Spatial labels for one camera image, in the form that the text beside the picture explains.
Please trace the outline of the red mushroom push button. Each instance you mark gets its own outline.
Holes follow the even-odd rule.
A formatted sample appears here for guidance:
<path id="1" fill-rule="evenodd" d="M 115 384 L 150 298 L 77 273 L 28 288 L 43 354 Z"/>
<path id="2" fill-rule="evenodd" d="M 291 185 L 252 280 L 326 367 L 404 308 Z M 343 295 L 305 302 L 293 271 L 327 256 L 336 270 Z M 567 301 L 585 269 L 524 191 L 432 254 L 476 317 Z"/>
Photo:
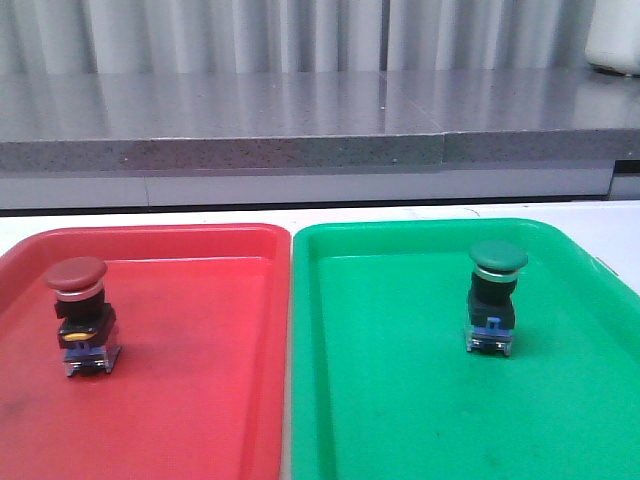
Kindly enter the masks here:
<path id="1" fill-rule="evenodd" d="M 92 256 L 68 258 L 51 266 L 44 283 L 55 292 L 57 340 L 65 374 L 103 371 L 110 374 L 121 352 L 116 311 L 106 301 L 104 260 Z"/>

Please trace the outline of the green mushroom push button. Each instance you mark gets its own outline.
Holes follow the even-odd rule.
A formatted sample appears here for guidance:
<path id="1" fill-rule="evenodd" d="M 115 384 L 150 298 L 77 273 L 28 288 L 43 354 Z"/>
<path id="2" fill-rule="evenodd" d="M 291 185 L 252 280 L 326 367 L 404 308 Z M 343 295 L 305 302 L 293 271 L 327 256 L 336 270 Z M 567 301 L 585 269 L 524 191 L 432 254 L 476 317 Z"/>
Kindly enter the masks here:
<path id="1" fill-rule="evenodd" d="M 511 296 L 528 255 L 521 247 L 502 240 L 479 241 L 471 246 L 469 255 L 474 268 L 467 295 L 466 350 L 501 352 L 509 357 L 516 326 Z"/>

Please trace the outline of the white container in background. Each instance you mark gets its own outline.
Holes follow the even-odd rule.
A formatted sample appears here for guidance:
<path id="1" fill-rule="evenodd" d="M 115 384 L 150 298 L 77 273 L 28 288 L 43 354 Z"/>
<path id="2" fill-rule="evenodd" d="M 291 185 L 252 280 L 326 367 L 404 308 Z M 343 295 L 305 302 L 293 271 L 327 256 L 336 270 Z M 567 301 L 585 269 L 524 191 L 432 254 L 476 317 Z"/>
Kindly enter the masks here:
<path id="1" fill-rule="evenodd" d="M 639 75 L 639 0 L 596 0 L 585 58 L 599 69 Z"/>

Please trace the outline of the red plastic tray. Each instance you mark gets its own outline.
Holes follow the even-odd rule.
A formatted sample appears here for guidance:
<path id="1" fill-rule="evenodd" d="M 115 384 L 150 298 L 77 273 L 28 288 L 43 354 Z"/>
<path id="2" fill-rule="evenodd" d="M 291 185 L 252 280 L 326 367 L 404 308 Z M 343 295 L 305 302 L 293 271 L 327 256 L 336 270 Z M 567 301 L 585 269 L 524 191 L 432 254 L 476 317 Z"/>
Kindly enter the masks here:
<path id="1" fill-rule="evenodd" d="M 77 256 L 106 261 L 122 351 L 67 377 L 54 293 Z M 1 259 L 5 479 L 275 479 L 290 236 L 265 224 L 60 229 Z"/>

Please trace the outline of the green plastic tray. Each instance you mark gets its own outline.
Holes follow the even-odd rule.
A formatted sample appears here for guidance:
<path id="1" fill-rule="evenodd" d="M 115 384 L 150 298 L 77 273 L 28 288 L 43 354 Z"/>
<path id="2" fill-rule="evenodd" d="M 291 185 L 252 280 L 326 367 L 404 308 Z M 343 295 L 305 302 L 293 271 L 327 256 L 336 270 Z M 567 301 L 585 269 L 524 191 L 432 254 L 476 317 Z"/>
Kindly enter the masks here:
<path id="1" fill-rule="evenodd" d="M 471 246 L 529 256 L 510 356 L 470 353 Z M 524 219 L 316 225 L 294 239 L 296 479 L 635 479 L 639 299 Z"/>

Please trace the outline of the grey stone counter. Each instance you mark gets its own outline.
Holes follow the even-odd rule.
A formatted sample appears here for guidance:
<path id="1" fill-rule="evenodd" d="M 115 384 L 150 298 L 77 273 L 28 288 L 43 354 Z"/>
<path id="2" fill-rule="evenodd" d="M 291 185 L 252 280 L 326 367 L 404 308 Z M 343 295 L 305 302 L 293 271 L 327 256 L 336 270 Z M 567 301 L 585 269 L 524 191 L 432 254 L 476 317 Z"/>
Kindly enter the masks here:
<path id="1" fill-rule="evenodd" d="M 1 80 L 5 212 L 638 196 L 639 82 L 586 68 Z"/>

